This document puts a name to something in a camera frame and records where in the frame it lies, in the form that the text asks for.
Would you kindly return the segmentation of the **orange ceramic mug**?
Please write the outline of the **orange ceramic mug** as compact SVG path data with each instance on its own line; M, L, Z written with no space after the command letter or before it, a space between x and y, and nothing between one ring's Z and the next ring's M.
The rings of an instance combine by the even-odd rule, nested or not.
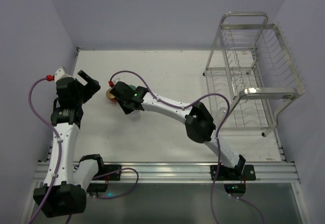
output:
M117 103L117 100L116 100L115 96L111 94L111 89L108 89L106 91L106 97L110 102Z

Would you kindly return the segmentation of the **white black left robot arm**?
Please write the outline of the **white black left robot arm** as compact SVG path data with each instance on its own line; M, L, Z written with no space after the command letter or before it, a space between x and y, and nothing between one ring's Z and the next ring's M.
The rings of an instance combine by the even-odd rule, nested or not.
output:
M46 123L53 131L53 144L47 175L43 186L34 190L33 199L38 205L36 212L43 212L47 218L84 212L87 189L94 176L104 171L104 162L99 154L81 157L78 169L74 170L82 106L101 88L99 82L84 71L79 71L78 75L85 84L67 74L63 68L45 77L46 81L56 84L57 98L51 121Z

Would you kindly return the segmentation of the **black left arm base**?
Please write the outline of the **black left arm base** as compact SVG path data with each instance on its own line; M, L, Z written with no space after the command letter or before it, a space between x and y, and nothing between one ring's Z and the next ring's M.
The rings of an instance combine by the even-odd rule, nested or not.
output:
M121 165L104 165L101 169L94 161L80 163L74 173L74 185L81 186L87 194L98 196L108 190L110 181L119 181Z

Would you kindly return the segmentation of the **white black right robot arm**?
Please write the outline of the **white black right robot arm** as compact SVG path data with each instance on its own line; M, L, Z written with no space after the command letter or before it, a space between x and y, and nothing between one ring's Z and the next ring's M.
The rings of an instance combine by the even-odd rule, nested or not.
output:
M215 153L221 161L220 168L229 176L242 174L245 158L232 150L220 136L220 129L229 116L230 106L227 107L218 124L215 124L212 115L201 102L209 96L208 94L189 104L159 97L146 87L138 86L132 89L122 81L116 83L110 81L109 85L110 93L126 115L149 111L177 120L185 125L186 134L192 141L205 144Z

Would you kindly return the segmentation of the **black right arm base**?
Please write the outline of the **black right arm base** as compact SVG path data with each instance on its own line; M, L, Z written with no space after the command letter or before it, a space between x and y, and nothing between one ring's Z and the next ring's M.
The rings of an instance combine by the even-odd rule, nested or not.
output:
M247 181L256 181L256 174L253 165L245 165L242 173L235 169L226 168L221 165L216 182L222 182L224 190L232 196L242 197L246 193Z

